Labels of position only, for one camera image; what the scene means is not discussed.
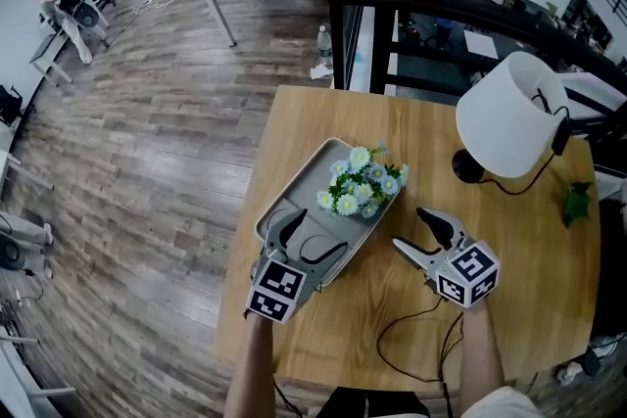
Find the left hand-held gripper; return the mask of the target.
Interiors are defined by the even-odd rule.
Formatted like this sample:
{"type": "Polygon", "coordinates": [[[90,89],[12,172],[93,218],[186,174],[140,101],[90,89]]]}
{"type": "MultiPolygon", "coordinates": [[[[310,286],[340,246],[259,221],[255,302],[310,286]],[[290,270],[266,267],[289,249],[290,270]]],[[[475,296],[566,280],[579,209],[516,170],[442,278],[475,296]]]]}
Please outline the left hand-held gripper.
{"type": "Polygon", "coordinates": [[[266,234],[260,258],[251,271],[246,309],[285,324],[315,292],[323,276],[348,249],[347,242],[304,237],[288,244],[307,209],[283,216],[266,234]]]}

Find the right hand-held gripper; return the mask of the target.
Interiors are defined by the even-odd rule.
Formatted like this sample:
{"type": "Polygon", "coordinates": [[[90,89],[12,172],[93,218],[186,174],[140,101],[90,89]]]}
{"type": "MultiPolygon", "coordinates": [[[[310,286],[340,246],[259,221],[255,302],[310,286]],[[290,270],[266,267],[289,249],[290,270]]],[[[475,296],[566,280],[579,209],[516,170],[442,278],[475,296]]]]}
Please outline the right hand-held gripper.
{"type": "Polygon", "coordinates": [[[463,241],[466,229],[449,213],[419,207],[416,214],[442,248],[428,252],[404,238],[393,237],[395,249],[424,271],[431,289],[445,300],[470,308],[488,296],[499,284],[501,272],[500,260],[488,243],[463,241]]]}

